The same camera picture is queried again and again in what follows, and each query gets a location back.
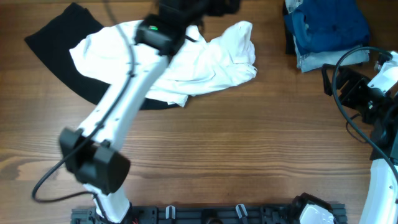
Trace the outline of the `white t-shirt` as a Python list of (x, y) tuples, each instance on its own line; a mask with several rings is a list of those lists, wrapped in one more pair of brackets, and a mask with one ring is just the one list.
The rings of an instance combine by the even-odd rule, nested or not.
[[(197, 26), (170, 65), (151, 86), (148, 99), (185, 106), (189, 96), (224, 90), (256, 76), (252, 24), (240, 21), (207, 42)], [(69, 50), (80, 74), (108, 84), (125, 79), (131, 67), (128, 49), (115, 26), (87, 35)]]

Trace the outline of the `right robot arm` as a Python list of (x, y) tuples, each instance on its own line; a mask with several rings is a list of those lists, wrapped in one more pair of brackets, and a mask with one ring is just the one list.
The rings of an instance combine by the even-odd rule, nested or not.
[(322, 66), (325, 94), (334, 97), (346, 127), (373, 147), (360, 223), (397, 223), (397, 98), (382, 82), (387, 76), (380, 71), (370, 79), (350, 68)]

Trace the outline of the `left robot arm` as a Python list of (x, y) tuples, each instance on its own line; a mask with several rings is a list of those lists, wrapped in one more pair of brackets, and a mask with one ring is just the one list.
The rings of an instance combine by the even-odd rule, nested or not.
[(164, 73), (186, 39), (186, 29), (204, 15), (223, 16), (239, 10), (240, 1), (160, 1), (157, 14), (139, 23), (134, 39), (122, 40), (131, 57), (126, 77), (109, 86), (76, 131), (65, 128), (59, 138), (67, 171), (92, 194), (94, 223), (132, 223), (132, 205), (123, 183), (131, 162), (119, 153), (145, 95)]

